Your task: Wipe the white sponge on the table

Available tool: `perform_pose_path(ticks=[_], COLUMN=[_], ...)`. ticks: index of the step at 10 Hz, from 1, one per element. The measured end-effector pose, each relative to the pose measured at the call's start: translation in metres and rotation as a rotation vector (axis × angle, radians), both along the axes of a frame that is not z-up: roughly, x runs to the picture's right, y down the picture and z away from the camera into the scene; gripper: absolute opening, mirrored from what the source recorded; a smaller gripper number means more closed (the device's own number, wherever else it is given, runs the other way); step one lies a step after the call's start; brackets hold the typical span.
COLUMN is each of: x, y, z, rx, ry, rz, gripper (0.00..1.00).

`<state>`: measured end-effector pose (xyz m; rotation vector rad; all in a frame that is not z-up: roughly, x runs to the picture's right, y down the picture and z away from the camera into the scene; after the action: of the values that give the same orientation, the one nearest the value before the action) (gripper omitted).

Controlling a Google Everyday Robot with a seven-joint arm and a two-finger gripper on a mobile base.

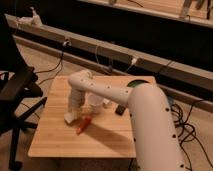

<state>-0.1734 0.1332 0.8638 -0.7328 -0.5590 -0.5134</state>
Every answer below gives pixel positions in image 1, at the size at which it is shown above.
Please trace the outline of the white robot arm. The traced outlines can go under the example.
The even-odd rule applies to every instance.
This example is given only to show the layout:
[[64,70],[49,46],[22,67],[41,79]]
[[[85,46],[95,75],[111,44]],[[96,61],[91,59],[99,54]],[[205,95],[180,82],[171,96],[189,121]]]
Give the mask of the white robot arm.
[[78,109],[85,93],[92,92],[129,109],[137,164],[142,171],[185,171],[170,106],[156,84],[135,88],[96,81],[90,70],[68,77],[71,93],[68,104]]

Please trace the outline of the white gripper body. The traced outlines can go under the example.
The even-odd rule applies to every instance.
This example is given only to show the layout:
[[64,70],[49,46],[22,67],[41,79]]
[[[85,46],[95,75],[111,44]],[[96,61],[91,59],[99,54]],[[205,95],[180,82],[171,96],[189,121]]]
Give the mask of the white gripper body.
[[68,112],[77,115],[85,103],[85,92],[72,89],[68,98]]

